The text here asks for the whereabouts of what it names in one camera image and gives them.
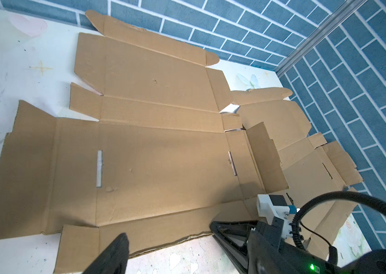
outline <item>blue brick wallpaper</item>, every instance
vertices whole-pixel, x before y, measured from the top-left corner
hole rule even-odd
[[[0,8],[94,29],[96,10],[212,51],[223,60],[274,70],[345,0],[0,0]]]
[[[290,6],[304,14],[306,6]],[[354,187],[386,201],[386,0],[368,0],[280,80],[309,134],[337,140],[353,158],[364,178]],[[371,248],[386,248],[386,217],[360,205],[353,215]]]

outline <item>cardboard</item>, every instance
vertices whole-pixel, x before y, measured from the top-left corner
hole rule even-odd
[[[322,148],[347,185],[358,184],[364,181],[356,169],[356,164],[350,155],[342,149],[338,141],[323,145]]]
[[[290,90],[231,92],[206,68],[214,53],[86,14],[104,36],[79,35],[75,73],[98,94],[72,83],[70,109],[99,121],[20,101],[0,158],[0,239],[62,230],[55,272],[78,272],[121,232],[137,256],[208,235],[213,219],[258,218],[257,194],[301,206],[345,187],[351,159],[306,138]],[[238,114],[220,114],[230,103]],[[315,229],[332,205],[303,221]]]

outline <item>cardboard slot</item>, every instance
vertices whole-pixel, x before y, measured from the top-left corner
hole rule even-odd
[[[237,171],[235,171],[235,166],[233,162],[233,157],[231,156],[231,151],[228,152],[229,161],[231,162],[231,167],[233,168],[234,176],[237,176]]]
[[[103,151],[97,151],[97,182],[96,187],[102,187]]]

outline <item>black cable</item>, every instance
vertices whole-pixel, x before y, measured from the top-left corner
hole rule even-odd
[[[302,243],[302,237],[300,235],[301,219],[307,214],[307,212],[315,208],[317,205],[331,200],[347,200],[347,201],[360,203],[360,204],[369,206],[372,209],[386,216],[386,202],[372,196],[368,196],[358,192],[351,192],[351,191],[347,191],[347,192],[336,191],[336,192],[329,192],[326,194],[319,195],[318,197],[313,198],[312,200],[307,202],[303,207],[301,207],[300,211],[298,211],[293,218],[293,221],[291,223],[292,238],[296,247],[305,250]]]
[[[330,244],[330,242],[329,242],[326,238],[324,238],[324,237],[322,237],[320,234],[318,234],[318,233],[316,233],[316,232],[314,232],[314,231],[308,229],[302,222],[300,222],[300,225],[301,225],[302,227],[304,227],[305,229],[307,229],[308,231],[310,231],[311,233],[317,235],[319,238],[323,239],[323,240],[328,244],[328,246],[332,246],[332,245]]]

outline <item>white table surface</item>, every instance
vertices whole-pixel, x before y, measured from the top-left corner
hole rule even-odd
[[[0,10],[0,152],[5,134],[12,130],[18,100],[56,117],[93,120],[69,110],[71,82],[91,89],[73,71],[79,32],[98,34]],[[262,88],[282,86],[272,71],[227,61],[212,67],[223,70],[232,90],[247,89],[237,73],[248,79],[255,74]],[[60,234],[0,240],[0,273],[52,273],[59,239]],[[211,237],[131,259],[126,272],[237,273]]]

